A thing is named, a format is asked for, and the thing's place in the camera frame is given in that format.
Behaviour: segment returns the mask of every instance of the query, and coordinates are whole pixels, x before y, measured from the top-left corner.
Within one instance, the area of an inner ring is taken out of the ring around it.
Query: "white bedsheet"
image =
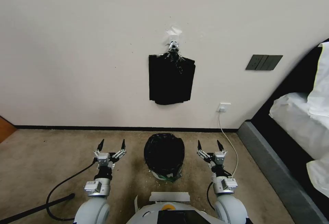
[[[301,93],[275,100],[270,116],[314,159],[306,165],[308,175],[329,197],[329,117],[310,114],[307,95]]]

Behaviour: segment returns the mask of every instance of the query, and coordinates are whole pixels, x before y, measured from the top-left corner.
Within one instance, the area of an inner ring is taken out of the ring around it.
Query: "white wall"
[[[183,31],[196,61],[191,100],[149,100],[148,55]],[[16,125],[224,128],[251,118],[312,46],[328,0],[0,0],[0,115]],[[283,54],[272,72],[253,54]]]

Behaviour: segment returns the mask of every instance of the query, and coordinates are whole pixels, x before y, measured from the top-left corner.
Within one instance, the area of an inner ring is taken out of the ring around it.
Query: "wall outlet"
[[[216,112],[227,112],[230,105],[229,102],[220,102]]]

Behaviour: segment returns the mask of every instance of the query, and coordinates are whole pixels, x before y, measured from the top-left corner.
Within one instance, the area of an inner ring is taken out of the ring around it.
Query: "black plastic bag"
[[[148,57],[150,100],[160,105],[181,103],[191,99],[194,60],[178,54],[172,42],[169,51]]]
[[[159,178],[174,182],[181,177],[185,146],[171,133],[153,134],[144,147],[145,163]]]

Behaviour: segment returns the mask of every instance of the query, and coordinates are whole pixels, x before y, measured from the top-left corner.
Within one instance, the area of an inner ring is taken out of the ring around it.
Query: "black cable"
[[[215,210],[215,208],[212,206],[212,204],[210,203],[210,200],[209,200],[209,189],[210,189],[210,186],[212,185],[212,181],[210,182],[209,186],[208,186],[208,189],[207,189],[207,200],[208,200],[208,203],[210,205],[210,207]]]
[[[83,171],[86,171],[88,168],[90,168],[92,165],[94,165],[95,162],[97,161],[97,159],[96,159],[96,160],[95,160],[95,159],[94,159],[93,163],[90,164],[88,167],[86,167],[85,169],[82,169],[80,172],[78,172],[78,173],[72,175],[71,177],[67,178],[66,180],[62,181],[61,183],[59,183],[57,186],[55,186],[55,187],[50,191],[50,193],[48,194],[47,200],[46,200],[46,205],[47,205],[46,210],[47,210],[48,215],[49,215],[51,218],[53,218],[53,219],[56,220],[56,221],[74,221],[74,218],[58,218],[58,217],[54,216],[54,215],[50,212],[50,209],[49,209],[49,206],[48,206],[50,196],[51,196],[51,194],[53,193],[53,191],[57,189],[57,187],[59,187],[60,185],[64,184],[66,181],[68,181],[68,180],[74,178],[75,176],[79,175],[79,174],[82,173]]]

